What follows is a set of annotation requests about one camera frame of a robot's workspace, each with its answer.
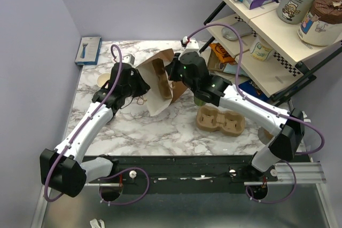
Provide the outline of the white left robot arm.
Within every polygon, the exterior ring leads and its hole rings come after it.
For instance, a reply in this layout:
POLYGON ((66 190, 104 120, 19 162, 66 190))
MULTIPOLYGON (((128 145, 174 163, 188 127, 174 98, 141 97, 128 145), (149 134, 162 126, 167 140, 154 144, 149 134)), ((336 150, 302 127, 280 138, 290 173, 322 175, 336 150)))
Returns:
POLYGON ((119 162, 108 156, 83 160, 102 127, 114 118, 127 98, 146 94, 150 87, 139 71, 128 63, 116 63, 110 79, 97 91, 78 125, 53 150, 40 155, 41 182, 70 197, 77 196, 85 183, 102 178, 111 183, 118 178, 119 162))

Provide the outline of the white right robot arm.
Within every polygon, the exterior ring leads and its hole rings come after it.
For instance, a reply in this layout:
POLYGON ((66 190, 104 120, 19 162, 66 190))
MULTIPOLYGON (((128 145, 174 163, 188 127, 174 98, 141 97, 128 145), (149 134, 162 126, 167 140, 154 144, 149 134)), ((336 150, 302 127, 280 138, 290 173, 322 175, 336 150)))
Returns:
POLYGON ((166 66, 168 78, 182 82, 205 103, 237 112, 266 129, 272 140, 255 153, 246 175, 257 181, 280 160, 291 161, 305 134, 302 111, 272 106, 246 92, 240 93, 231 81, 209 72, 205 60, 196 52, 176 54, 166 66))

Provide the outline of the brown cardboard cup carrier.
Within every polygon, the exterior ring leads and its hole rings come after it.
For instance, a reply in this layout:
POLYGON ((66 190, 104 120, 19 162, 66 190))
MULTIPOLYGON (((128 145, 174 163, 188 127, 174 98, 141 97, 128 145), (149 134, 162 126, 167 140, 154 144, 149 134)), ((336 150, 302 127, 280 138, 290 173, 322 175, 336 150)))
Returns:
POLYGON ((152 61, 155 74, 158 78, 158 88, 163 99, 172 99, 172 92, 169 87, 168 78, 164 67, 164 62, 161 59, 152 61))
POLYGON ((198 109, 196 126, 203 131, 219 131, 226 136, 238 137, 245 130, 245 118, 233 111, 220 111, 205 105, 198 109))

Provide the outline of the brown paper bag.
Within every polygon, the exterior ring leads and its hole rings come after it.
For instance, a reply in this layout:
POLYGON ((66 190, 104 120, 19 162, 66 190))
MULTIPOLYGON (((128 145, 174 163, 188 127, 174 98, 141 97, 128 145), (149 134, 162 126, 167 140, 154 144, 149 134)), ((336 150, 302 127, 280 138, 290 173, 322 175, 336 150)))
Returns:
POLYGON ((173 82, 168 79, 166 66, 170 64, 173 57, 174 51, 165 49, 138 62, 135 66, 143 80, 150 86, 144 99, 151 116, 160 114, 187 90, 182 82, 173 82))

